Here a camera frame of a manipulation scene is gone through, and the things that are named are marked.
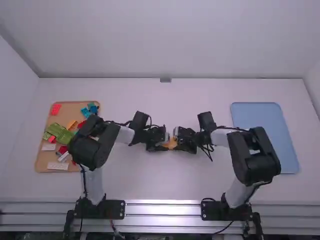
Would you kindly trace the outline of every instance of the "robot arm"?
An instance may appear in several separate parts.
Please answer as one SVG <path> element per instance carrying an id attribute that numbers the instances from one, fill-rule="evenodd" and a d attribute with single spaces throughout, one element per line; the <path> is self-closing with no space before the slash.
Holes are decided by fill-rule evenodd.
<path id="1" fill-rule="evenodd" d="M 263 127 L 248 131 L 216 129 L 210 134 L 211 143 L 230 149 L 236 178 L 225 192 L 231 209 L 247 203 L 262 185 L 270 184 L 281 172 L 281 165 Z"/>
<path id="2" fill-rule="evenodd" d="M 198 145 L 210 143 L 229 148 L 235 179 L 222 194 L 221 201 L 201 201 L 204 221 L 245 221 L 243 235 L 248 235 L 248 221 L 253 221 L 256 234 L 263 240 L 260 215 L 248 203 L 255 191 L 270 184 L 281 172 L 280 161 L 263 127 L 240 129 L 217 126 L 211 112 L 198 115 Z"/>

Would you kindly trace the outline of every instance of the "wire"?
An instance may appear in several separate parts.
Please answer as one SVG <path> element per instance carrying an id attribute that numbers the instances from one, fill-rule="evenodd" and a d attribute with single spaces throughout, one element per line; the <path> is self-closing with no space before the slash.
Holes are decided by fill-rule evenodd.
<path id="1" fill-rule="evenodd" d="M 110 124 L 110 123 L 114 123 L 114 124 L 117 124 L 117 125 L 120 125 L 120 126 L 127 126 L 128 124 L 130 124 L 132 121 L 129 120 L 129 121 L 126 121 L 125 123 L 119 123 L 119 122 L 115 122 L 115 121 L 104 121 L 104 123 L 107 123 L 107 124 Z"/>
<path id="2" fill-rule="evenodd" d="M 82 177 L 83 177 L 83 193 L 84 193 L 84 197 L 87 198 L 88 197 L 88 192 L 87 192 L 87 181 L 86 181 L 86 171 L 84 169 L 84 167 L 79 164 L 80 168 L 81 168 L 81 173 L 82 173 Z M 82 230 L 82 224 L 84 221 L 84 215 L 83 215 L 83 201 L 81 201 L 81 223 L 80 223 L 80 233 Z"/>
<path id="3" fill-rule="evenodd" d="M 221 229 L 221 230 L 219 230 L 219 231 L 216 231 L 216 232 L 214 232 L 211 236 L 213 236 L 213 235 L 217 235 L 217 234 L 219 234 L 219 233 L 222 233 L 224 230 L 226 230 L 227 228 L 229 228 L 230 226 L 231 226 L 231 224 L 233 224 L 234 223 L 234 220 L 233 221 L 231 221 L 227 226 L 225 226 L 223 229 Z"/>
<path id="4" fill-rule="evenodd" d="M 216 202 L 216 200 L 212 197 L 205 197 L 204 199 L 201 200 L 201 202 L 203 202 L 204 200 L 211 200 L 212 202 Z"/>
<path id="5" fill-rule="evenodd" d="M 148 119 L 150 119 L 150 125 L 146 125 L 144 129 L 151 129 L 153 127 L 159 128 L 158 125 L 152 124 L 152 118 L 150 115 L 148 115 Z"/>
<path id="6" fill-rule="evenodd" d="M 87 192 L 86 171 L 81 164 L 79 164 L 79 166 L 81 168 L 81 173 L 82 173 L 82 177 L 83 177 L 83 190 L 84 190 L 83 193 L 84 193 L 84 196 L 87 198 L 88 192 Z"/>
<path id="7" fill-rule="evenodd" d="M 110 219 L 110 226 L 113 230 L 114 236 L 118 236 L 122 239 L 126 239 L 124 235 L 122 235 L 115 227 L 114 222 Z"/>

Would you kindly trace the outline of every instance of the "black cable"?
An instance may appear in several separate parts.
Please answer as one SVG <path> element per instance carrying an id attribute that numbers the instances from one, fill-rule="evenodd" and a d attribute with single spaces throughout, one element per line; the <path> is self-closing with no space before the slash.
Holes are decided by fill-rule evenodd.
<path id="1" fill-rule="evenodd" d="M 150 115 L 148 115 L 148 118 L 150 119 L 150 125 L 146 125 L 144 129 L 151 129 L 152 127 L 157 127 L 159 128 L 158 125 L 152 124 L 152 118 Z"/>
<path id="2" fill-rule="evenodd" d="M 250 200 L 250 198 L 254 195 L 254 193 L 258 190 L 258 188 L 260 188 L 261 186 L 263 186 L 263 185 L 267 185 L 267 184 L 270 184 L 272 182 L 272 180 L 271 181 L 267 181 L 267 182 L 264 182 L 264 183 L 261 183 L 261 184 L 259 184 L 259 185 L 256 185 L 254 188 L 253 188 L 253 191 L 251 192 L 251 194 L 246 198 L 246 200 L 244 201 L 244 203 L 247 203 L 249 200 Z"/>
<path id="3" fill-rule="evenodd" d="M 104 121 L 104 122 L 107 123 L 107 124 L 114 123 L 114 124 L 117 124 L 117 125 L 125 126 L 125 127 L 126 127 L 126 126 L 127 126 L 128 124 L 130 124 L 132 121 L 129 120 L 129 121 L 126 121 L 125 123 L 119 123 L 119 122 L 107 120 L 107 121 Z"/>
<path id="4" fill-rule="evenodd" d="M 226 230 L 227 228 L 229 228 L 230 226 L 231 226 L 231 224 L 233 224 L 234 223 L 234 220 L 233 221 L 231 221 L 227 226 L 225 226 L 223 229 L 221 229 L 221 230 L 219 230 L 219 231 L 216 231 L 216 232 L 214 232 L 211 236 L 213 236 L 213 235 L 217 235 L 217 234 L 219 234 L 219 233 L 222 233 L 224 230 Z"/>
<path id="5" fill-rule="evenodd" d="M 211 200 L 212 202 L 216 202 L 216 200 L 212 197 L 205 197 L 204 199 L 201 200 L 201 202 L 203 202 L 204 200 Z"/>
<path id="6" fill-rule="evenodd" d="M 81 164 L 79 164 L 79 166 L 81 168 L 81 173 L 82 173 L 82 177 L 83 177 L 83 190 L 84 190 L 83 193 L 84 193 L 84 196 L 87 198 L 88 192 L 87 192 L 86 171 Z"/>
<path id="7" fill-rule="evenodd" d="M 82 177 L 83 177 L 83 193 L 84 193 L 84 197 L 87 198 L 88 197 L 88 192 L 87 192 L 87 181 L 86 181 L 86 171 L 84 169 L 84 167 L 79 164 L 80 168 L 81 168 L 81 173 L 82 173 Z M 81 201 L 81 223 L 80 223 L 80 233 L 82 230 L 82 223 L 84 221 L 84 215 L 83 215 L 83 201 Z"/>

